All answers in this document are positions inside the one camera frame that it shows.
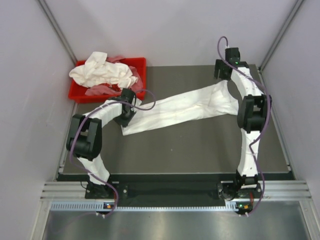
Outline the white t shirt with print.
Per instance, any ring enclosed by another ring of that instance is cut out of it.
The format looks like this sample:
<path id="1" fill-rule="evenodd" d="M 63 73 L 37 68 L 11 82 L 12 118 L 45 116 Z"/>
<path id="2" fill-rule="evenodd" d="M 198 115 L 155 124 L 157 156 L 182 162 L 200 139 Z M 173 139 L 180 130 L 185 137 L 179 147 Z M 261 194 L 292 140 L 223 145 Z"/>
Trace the white t shirt with print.
<path id="1" fill-rule="evenodd" d="M 158 100 L 155 104 L 140 106 L 127 127 L 124 136 L 169 127 L 187 121 L 213 118 L 222 115 L 237 115 L 239 104 L 228 90 L 228 82 L 184 92 Z"/>

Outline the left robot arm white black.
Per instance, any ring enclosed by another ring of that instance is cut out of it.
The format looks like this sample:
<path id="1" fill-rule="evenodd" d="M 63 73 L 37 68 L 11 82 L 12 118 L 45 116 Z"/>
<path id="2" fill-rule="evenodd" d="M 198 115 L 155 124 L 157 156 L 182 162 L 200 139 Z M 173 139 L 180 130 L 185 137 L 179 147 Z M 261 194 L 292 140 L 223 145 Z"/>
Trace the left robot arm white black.
<path id="1" fill-rule="evenodd" d="M 102 150 L 102 128 L 114 120 L 121 127 L 127 127 L 136 114 L 132 110 L 137 103 L 136 93 L 125 88 L 121 95 L 112 97 L 95 110 L 86 114 L 75 114 L 70 123 L 66 149 L 81 162 L 89 180 L 86 199 L 108 199 L 116 194 L 108 183 L 110 173 L 100 155 Z"/>

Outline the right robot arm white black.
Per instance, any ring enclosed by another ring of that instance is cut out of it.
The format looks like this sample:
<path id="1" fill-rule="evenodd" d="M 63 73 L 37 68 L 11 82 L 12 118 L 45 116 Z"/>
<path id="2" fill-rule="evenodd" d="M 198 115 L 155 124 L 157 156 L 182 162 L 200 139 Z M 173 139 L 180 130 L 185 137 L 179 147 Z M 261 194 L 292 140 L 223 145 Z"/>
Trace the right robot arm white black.
<path id="1" fill-rule="evenodd" d="M 237 125 L 242 136 L 240 162 L 233 184 L 223 184 L 220 195 L 228 200 L 248 198 L 250 193 L 260 190 L 257 168 L 259 143 L 269 119 L 271 97 L 254 82 L 249 65 L 241 61 L 237 47 L 227 47 L 225 58 L 216 60 L 214 77 L 232 81 L 242 99 L 237 112 Z"/>

